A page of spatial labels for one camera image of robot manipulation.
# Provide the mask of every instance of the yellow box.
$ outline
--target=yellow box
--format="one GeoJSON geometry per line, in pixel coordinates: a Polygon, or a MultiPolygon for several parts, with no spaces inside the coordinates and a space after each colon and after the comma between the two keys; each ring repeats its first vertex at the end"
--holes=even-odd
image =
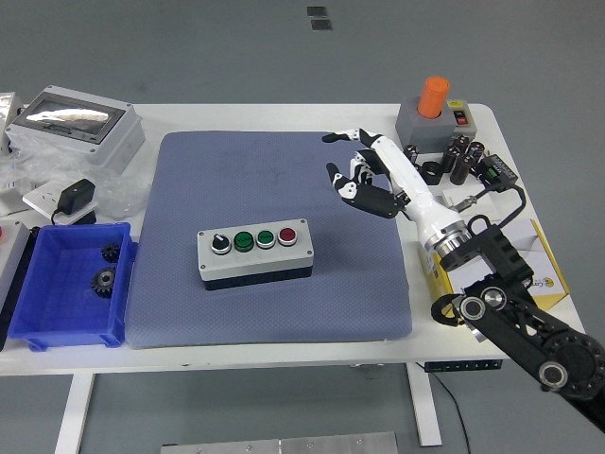
{"type": "MultiPolygon", "coordinates": [[[[569,294],[569,287],[563,279],[555,257],[534,220],[514,220],[505,226],[502,232],[533,269],[533,283],[529,294],[540,309],[548,310],[569,294]]],[[[462,293],[463,288],[492,273],[481,257],[476,257],[448,273],[439,264],[439,256],[434,251],[428,253],[421,245],[418,254],[433,301],[449,293],[462,293]]]]}

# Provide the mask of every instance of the red switch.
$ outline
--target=red switch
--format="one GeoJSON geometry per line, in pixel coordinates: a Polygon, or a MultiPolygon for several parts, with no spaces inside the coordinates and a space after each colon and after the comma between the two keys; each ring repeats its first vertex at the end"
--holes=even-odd
{"type": "Polygon", "coordinates": [[[286,227],[280,231],[278,239],[282,246],[292,246],[296,243],[296,231],[286,227]]]}

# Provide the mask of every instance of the white table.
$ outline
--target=white table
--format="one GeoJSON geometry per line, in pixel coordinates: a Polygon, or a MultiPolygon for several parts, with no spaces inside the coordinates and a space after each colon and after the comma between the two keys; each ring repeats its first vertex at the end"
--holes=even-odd
{"type": "MultiPolygon", "coordinates": [[[[493,112],[486,106],[470,106],[477,126],[477,138],[492,153],[497,153],[519,174],[493,112]]],[[[146,142],[134,156],[124,175],[144,175],[151,179],[162,139],[174,131],[339,131],[363,128],[398,141],[395,120],[398,104],[210,104],[210,105],[137,105],[143,117],[146,142]]],[[[434,186],[435,191],[452,186],[449,182],[434,186]]],[[[513,191],[494,196],[501,213],[517,206],[513,191]]],[[[340,203],[335,194],[335,203],[340,203]]],[[[124,219],[138,238],[145,213],[124,219]]],[[[523,217],[537,219],[527,200],[523,217]]],[[[13,215],[27,227],[44,225],[47,219],[33,211],[13,215]]],[[[98,222],[115,219],[98,217],[98,222]]],[[[179,370],[244,369],[312,365],[353,365],[411,363],[452,359],[505,358],[489,341],[478,343],[463,327],[439,325],[431,319],[432,304],[418,259],[418,238],[412,222],[397,218],[412,313],[412,332],[400,340],[357,343],[246,344],[194,347],[168,347],[134,350],[127,344],[117,349],[103,345],[50,348],[32,353],[21,341],[8,340],[0,353],[0,375],[73,374],[72,389],[57,452],[77,452],[94,375],[101,373],[179,370]]],[[[583,331],[571,298],[565,297],[550,313],[583,331]]],[[[440,445],[441,436],[428,377],[419,368],[408,368],[415,399],[419,432],[423,445],[440,445]]]]}

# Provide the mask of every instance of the selector switch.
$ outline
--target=selector switch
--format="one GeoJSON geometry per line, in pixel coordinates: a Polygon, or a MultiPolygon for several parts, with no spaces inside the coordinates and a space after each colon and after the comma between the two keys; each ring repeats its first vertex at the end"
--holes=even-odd
{"type": "Polygon", "coordinates": [[[279,241],[282,246],[293,246],[296,244],[296,231],[286,227],[280,231],[279,241]]]}
{"type": "Polygon", "coordinates": [[[235,249],[241,253],[247,253],[254,247],[254,238],[250,232],[238,232],[233,239],[235,249]]]}
{"type": "Polygon", "coordinates": [[[263,230],[256,236],[256,244],[261,249],[271,249],[275,245],[275,235],[270,230],[263,230]]]}
{"type": "Polygon", "coordinates": [[[228,236],[215,234],[211,247],[213,253],[224,255],[231,250],[231,241],[228,236]]]}

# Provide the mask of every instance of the push button box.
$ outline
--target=push button box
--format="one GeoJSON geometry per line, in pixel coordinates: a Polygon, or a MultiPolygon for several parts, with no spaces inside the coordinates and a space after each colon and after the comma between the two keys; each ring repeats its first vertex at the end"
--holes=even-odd
{"type": "Polygon", "coordinates": [[[309,277],[314,257],[306,219],[198,232],[198,268],[208,290],[309,277]]]}

